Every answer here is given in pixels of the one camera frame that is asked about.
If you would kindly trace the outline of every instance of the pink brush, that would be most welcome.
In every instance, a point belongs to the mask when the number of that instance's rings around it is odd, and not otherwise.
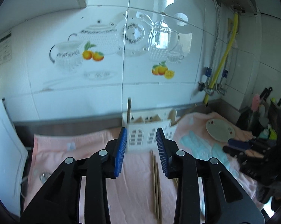
[[[261,103],[261,98],[258,94],[256,94],[252,99],[251,111],[252,112],[258,111],[260,103]]]

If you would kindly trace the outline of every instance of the chopsticks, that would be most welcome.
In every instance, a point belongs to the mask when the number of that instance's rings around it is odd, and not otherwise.
[[[156,214],[157,220],[162,223],[162,212],[161,212],[161,191],[160,191],[160,179],[158,163],[156,163],[156,156],[151,151],[152,165],[153,165],[153,193],[154,193],[154,213]]]

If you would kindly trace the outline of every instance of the light blue towel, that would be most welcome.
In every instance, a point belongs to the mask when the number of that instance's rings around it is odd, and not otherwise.
[[[189,131],[187,136],[182,137],[180,139],[180,143],[191,149],[192,156],[194,158],[208,161],[209,158],[215,157],[231,172],[235,178],[239,176],[237,171],[233,169],[230,170],[228,158],[218,143],[214,143],[213,147],[211,147],[207,140],[197,136],[193,131]]]

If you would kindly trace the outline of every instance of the metal screw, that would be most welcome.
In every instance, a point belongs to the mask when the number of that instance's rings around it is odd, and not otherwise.
[[[212,163],[212,164],[218,164],[218,159],[215,158],[215,157],[213,157],[213,158],[210,159],[210,163]]]
[[[177,154],[178,156],[184,156],[184,155],[185,155],[185,152],[182,151],[182,150],[178,150],[178,151],[176,151],[176,154]]]
[[[100,156],[106,156],[106,155],[107,155],[107,150],[101,150],[101,151],[99,152],[99,155],[100,155]]]
[[[66,158],[65,163],[67,163],[67,164],[73,163],[73,158],[72,157]]]

